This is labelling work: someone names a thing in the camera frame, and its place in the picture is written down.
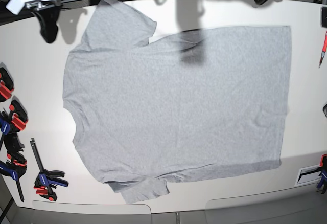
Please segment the blue red clamp left edge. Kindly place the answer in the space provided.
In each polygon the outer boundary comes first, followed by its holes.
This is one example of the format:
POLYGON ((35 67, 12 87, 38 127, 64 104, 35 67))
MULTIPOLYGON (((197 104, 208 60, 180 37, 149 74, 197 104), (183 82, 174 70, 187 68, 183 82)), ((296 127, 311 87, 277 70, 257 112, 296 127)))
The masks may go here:
POLYGON ((28 122, 27 112, 18 100, 13 99, 9 109, 9 113, 1 112, 1 146, 5 136, 24 130, 28 122))

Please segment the round dark object right edge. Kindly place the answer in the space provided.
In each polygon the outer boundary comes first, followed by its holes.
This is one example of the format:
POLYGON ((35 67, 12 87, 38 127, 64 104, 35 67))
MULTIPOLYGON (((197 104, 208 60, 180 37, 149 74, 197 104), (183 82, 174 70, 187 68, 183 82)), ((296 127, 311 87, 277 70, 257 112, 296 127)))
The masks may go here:
POLYGON ((324 115, 327 117, 327 104, 322 109, 324 115))

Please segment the blue clamp right edge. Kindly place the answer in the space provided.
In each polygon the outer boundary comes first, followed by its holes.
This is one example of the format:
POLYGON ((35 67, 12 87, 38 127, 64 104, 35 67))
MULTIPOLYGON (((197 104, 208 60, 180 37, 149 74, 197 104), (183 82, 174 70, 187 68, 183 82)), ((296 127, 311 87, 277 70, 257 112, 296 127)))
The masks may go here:
POLYGON ((322 188, 322 192, 321 194, 325 194, 326 193, 326 189, 327 189, 327 184, 326 184, 326 176, 327 176, 327 172, 326 172, 326 167, 327 167, 327 158, 326 158, 326 154, 324 154, 321 157, 320 160, 320 174, 319 176, 321 177, 318 185, 317 185, 317 189, 322 188))

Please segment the dark device right top edge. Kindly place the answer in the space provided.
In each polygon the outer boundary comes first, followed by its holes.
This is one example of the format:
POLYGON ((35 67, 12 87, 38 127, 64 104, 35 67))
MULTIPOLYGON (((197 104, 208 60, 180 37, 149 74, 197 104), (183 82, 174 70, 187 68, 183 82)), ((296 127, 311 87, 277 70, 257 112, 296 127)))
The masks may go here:
POLYGON ((321 26, 327 28, 327 7, 321 8, 321 26))

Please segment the blue clamp lower left edge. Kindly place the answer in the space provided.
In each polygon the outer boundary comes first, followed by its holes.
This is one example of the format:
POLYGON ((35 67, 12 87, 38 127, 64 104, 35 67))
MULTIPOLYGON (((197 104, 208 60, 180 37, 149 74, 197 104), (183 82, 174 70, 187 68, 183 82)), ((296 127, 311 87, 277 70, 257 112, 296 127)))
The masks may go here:
POLYGON ((1 161, 1 175, 10 177, 16 182, 20 201, 24 202, 24 195, 19 181, 27 170, 27 160, 21 154, 24 150, 21 147, 17 133, 5 135, 2 143, 4 143, 7 151, 8 160, 1 161))

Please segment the red black clamp top left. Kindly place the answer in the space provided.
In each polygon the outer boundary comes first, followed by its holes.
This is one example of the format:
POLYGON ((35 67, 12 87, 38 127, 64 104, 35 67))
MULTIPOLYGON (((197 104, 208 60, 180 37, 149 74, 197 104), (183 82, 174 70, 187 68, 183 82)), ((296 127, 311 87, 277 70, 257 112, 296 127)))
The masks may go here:
POLYGON ((4 63, 1 63, 1 102, 5 102, 12 97, 14 82, 4 63))

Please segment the red handled screwdriver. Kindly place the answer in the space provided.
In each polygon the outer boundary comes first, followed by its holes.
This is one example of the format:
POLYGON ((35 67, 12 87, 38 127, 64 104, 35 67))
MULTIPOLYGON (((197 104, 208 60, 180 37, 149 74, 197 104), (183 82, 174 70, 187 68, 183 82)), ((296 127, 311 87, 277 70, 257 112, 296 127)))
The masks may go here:
POLYGON ((319 61, 319 66, 318 66, 319 68, 321 67, 323 59, 325 57, 326 49, 327 49, 327 33, 325 34, 324 43, 323 43, 323 47, 322 47, 322 51, 321 51, 321 56, 320 56, 320 61, 319 61))

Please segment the grey T-shirt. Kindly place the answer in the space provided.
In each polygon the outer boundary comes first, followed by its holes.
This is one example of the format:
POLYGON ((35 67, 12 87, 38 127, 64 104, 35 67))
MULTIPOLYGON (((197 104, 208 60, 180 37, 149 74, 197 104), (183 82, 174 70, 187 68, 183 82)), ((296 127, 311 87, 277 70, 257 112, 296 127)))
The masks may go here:
POLYGON ((291 28, 196 29, 149 42, 156 26, 101 0, 68 55, 63 106, 90 174, 132 204, 167 195, 167 183, 278 168, 291 28))

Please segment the blue bar clamp on table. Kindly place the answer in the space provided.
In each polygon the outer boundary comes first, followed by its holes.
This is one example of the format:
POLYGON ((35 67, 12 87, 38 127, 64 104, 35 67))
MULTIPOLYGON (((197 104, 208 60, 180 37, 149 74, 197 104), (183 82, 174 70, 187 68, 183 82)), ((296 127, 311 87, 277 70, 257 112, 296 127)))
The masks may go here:
POLYGON ((63 171, 48 171, 44 168, 35 139, 31 138, 30 144, 34 153, 35 160, 37 162, 39 173, 34 182, 34 190, 36 190, 36 194, 45 198, 51 202, 57 201, 57 195, 54 189, 57 186, 68 187, 68 181, 64 180, 65 173, 63 171))

